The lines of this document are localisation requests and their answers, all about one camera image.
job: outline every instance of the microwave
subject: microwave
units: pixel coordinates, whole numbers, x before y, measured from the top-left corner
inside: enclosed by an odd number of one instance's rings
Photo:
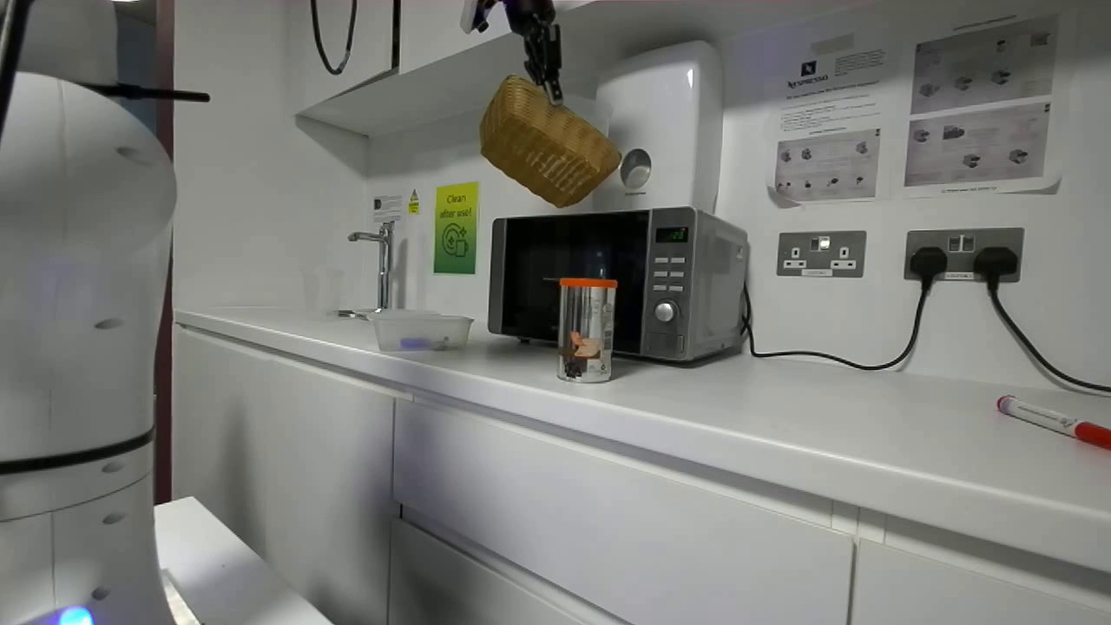
[[[614,349],[702,362],[745,339],[748,231],[696,207],[513,216],[493,223],[490,329],[553,339],[559,278],[617,278]]]

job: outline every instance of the white wall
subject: white wall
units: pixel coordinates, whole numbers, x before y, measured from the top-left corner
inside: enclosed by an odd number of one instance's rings
[[[1000,7],[1065,7],[1048,0],[997,0],[977,4],[983,13]],[[899,11],[849,11],[820,21],[789,24],[778,32],[748,32],[719,43],[726,55],[726,140],[723,140],[723,202],[719,216],[745,227],[755,244],[755,300],[762,346],[820,346],[863,362],[893,357],[908,333],[916,303],[916,285],[904,281],[908,229],[948,227],[1024,227],[1024,278],[1007,289],[1014,317],[1046,346],[1054,362],[1076,375],[1111,382],[1111,333],[1103,329],[1111,309],[1111,275],[1103,265],[1103,237],[1111,231],[1111,44],[1103,26],[1111,7],[1084,0],[1074,13],[1076,43],[1065,63],[1064,132],[1064,190],[1059,193],[951,193],[951,199],[874,199],[838,202],[813,207],[776,207],[769,202],[764,161],[776,161],[769,140],[764,99],[769,60],[778,44],[802,33],[879,33],[893,43],[896,74],[882,83],[890,99],[890,129],[908,120],[909,44],[912,33],[939,33],[951,17],[970,11],[958,0],[936,0],[926,7]],[[430,206],[436,188],[451,179],[484,179],[484,250],[476,278],[430,278]],[[419,129],[388,143],[371,143],[371,179],[379,190],[409,190],[423,199],[419,219],[409,223],[409,303],[428,309],[467,309],[488,318],[488,244],[490,219],[511,210],[548,210],[513,179],[484,163],[476,150],[476,116],[456,117],[441,129]],[[867,275],[863,281],[834,278],[778,278],[776,245],[785,229],[867,229]],[[936,289],[924,339],[909,364],[919,375],[985,379],[1046,384],[1024,362],[1018,345],[997,324],[983,285],[948,281]]]
[[[174,55],[176,87],[212,94],[176,103],[176,309],[370,303],[366,178],[291,120],[285,0],[176,0]]]

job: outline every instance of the white robot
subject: white robot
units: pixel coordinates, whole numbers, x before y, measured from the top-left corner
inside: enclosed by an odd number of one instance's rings
[[[4,37],[17,4],[0,0]],[[70,81],[114,81],[109,0],[35,0],[0,134],[0,625],[165,625],[152,353],[174,168]]]

